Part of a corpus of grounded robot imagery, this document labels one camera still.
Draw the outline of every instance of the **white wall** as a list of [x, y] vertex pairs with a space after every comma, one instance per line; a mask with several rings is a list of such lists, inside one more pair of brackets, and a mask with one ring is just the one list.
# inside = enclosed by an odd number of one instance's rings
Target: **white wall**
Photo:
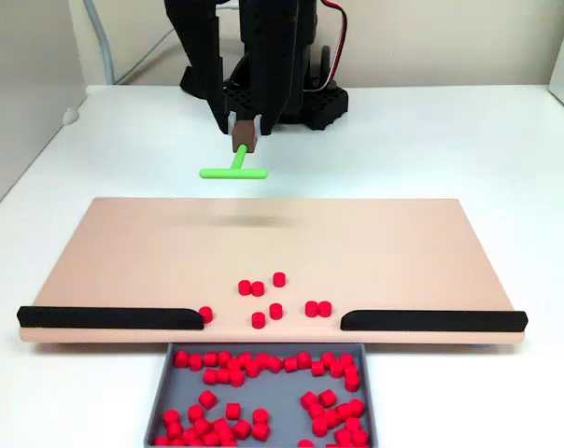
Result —
[[[104, 83], [82, 0], [69, 0], [85, 80]], [[339, 0], [349, 20], [343, 86], [547, 84], [564, 35], [564, 0]], [[170, 27], [162, 0], [96, 0], [117, 76]], [[337, 42], [337, 13], [319, 6], [319, 45]], [[238, 16], [220, 13], [225, 73], [242, 54]], [[172, 34], [135, 84], [178, 84], [186, 57]]]
[[0, 200], [84, 98], [68, 5], [0, 0]]

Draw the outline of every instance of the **pink board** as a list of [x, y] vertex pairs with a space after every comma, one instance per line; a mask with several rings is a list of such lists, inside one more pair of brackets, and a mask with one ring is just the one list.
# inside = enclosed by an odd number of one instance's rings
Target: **pink board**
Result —
[[[282, 271], [286, 286], [272, 285]], [[242, 279], [262, 281], [241, 296]], [[306, 301], [330, 301], [307, 317]], [[254, 312], [284, 308], [251, 327]], [[95, 199], [35, 306], [190, 308], [202, 330], [21, 328], [35, 342], [518, 343], [523, 331], [342, 331], [359, 309], [512, 312], [456, 200]]]

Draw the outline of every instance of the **red wire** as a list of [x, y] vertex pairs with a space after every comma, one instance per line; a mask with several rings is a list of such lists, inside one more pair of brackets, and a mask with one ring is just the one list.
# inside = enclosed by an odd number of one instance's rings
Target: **red wire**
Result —
[[340, 5], [337, 5], [331, 2], [330, 0], [321, 0], [321, 3], [323, 3], [326, 7], [331, 7], [332, 9], [336, 9], [337, 11], [340, 11], [342, 14], [342, 32], [340, 35], [340, 42], [338, 44], [338, 50], [336, 51], [336, 56], [334, 57], [334, 63], [330, 69], [330, 74], [328, 75], [328, 78], [324, 81], [326, 82], [326, 85], [323, 87], [325, 89], [331, 84], [332, 80], [334, 79], [334, 75], [336, 74], [336, 70], [338, 69], [340, 56], [342, 56], [342, 50], [345, 46], [346, 29], [348, 28], [348, 18], [346, 16], [345, 11], [342, 9]]

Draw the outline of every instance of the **green handle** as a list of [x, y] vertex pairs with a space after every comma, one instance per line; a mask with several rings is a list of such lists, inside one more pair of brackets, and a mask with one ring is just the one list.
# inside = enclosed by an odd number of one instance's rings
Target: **green handle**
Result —
[[199, 176], [203, 179], [265, 179], [268, 176], [267, 170], [242, 169], [247, 151], [247, 145], [240, 145], [236, 150], [233, 166], [230, 168], [204, 168], [199, 172]]

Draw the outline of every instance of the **white table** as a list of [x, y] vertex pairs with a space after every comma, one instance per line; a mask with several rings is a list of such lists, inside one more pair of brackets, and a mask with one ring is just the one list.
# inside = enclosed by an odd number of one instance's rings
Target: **white table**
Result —
[[353, 90], [327, 131], [260, 140], [246, 166], [265, 181], [200, 179], [231, 141], [178, 88], [90, 92], [0, 204], [0, 446], [141, 446], [165, 345], [19, 339], [94, 196], [459, 198], [527, 337], [368, 347], [381, 446], [564, 446], [564, 107], [546, 88]]

